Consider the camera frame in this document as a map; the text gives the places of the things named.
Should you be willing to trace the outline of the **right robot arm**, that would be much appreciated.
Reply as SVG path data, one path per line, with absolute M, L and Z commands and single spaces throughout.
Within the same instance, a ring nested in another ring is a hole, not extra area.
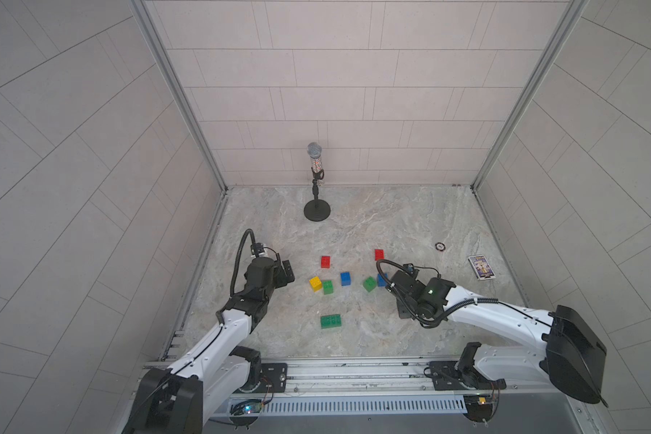
M 396 298 L 401 317 L 426 329 L 463 323 L 515 342 L 505 349 L 468 343 L 448 381 L 491 391 L 505 388 L 510 380 L 549 383 L 582 403 L 603 403 L 607 348 L 574 309 L 518 307 L 440 277 L 423 283 L 408 271 L 396 271 L 385 287 Z

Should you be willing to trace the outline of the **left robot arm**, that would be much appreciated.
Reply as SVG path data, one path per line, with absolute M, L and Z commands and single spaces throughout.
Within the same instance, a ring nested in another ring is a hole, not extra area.
M 289 261 L 254 258 L 241 291 L 230 289 L 218 323 L 164 369 L 143 377 L 123 433 L 200 433 L 236 390 L 260 383 L 260 352 L 241 345 L 266 316 L 275 289 L 295 281 Z

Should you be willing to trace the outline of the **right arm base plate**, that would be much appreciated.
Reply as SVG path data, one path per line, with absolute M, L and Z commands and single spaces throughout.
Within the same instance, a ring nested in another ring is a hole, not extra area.
M 431 379 L 435 391 L 502 391 L 506 389 L 506 381 L 489 380 L 475 367 L 457 369 L 456 362 L 429 362 L 423 374 Z

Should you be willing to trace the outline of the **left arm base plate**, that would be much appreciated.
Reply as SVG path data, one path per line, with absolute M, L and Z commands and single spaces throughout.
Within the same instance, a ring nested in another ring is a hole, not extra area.
M 289 366 L 286 363 L 263 363 L 260 369 L 251 366 L 248 380 L 237 393 L 282 393 L 286 390 Z

